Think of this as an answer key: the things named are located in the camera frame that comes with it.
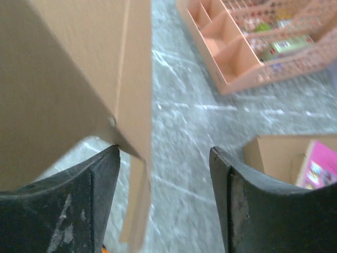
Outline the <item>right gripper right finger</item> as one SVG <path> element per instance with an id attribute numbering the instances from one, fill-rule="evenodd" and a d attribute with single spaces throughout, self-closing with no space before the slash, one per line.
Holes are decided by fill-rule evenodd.
<path id="1" fill-rule="evenodd" d="M 219 147 L 209 166 L 226 252 L 336 252 L 336 185 L 300 188 Z"/>

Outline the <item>large cardboard box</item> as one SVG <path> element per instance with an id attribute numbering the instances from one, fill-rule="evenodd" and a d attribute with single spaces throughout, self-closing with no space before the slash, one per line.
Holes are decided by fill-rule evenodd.
<path id="1" fill-rule="evenodd" d="M 150 1 L 1 1 L 1 192 L 110 146 L 131 156 L 120 241 L 151 206 Z"/>

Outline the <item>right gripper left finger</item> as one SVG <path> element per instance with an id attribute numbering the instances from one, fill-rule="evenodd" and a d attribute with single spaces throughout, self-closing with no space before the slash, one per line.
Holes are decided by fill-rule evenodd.
<path id="1" fill-rule="evenodd" d="M 1 252 L 101 252 L 120 170 L 119 148 L 1 192 Z"/>

